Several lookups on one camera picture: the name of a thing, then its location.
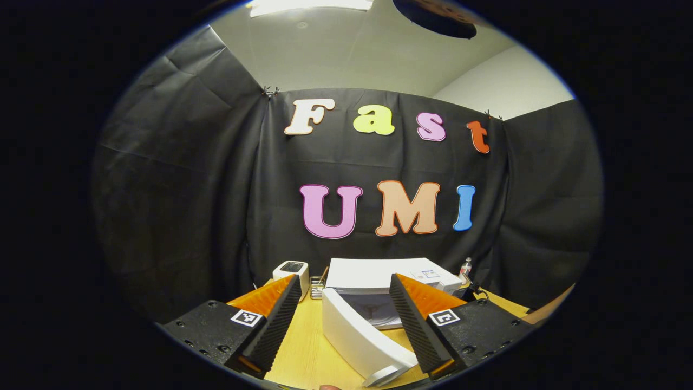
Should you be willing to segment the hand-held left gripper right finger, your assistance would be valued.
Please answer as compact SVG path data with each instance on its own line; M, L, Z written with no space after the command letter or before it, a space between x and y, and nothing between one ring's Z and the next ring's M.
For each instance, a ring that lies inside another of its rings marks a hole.
M486 298L466 302L401 274L392 274L389 296L431 380L490 360L535 331Z

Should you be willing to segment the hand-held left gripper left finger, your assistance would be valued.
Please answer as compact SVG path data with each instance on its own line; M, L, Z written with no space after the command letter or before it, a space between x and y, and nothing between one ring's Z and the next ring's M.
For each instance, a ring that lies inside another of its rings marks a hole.
M218 365L263 379L274 365L301 295L299 277L290 274L228 303L205 301L161 329Z

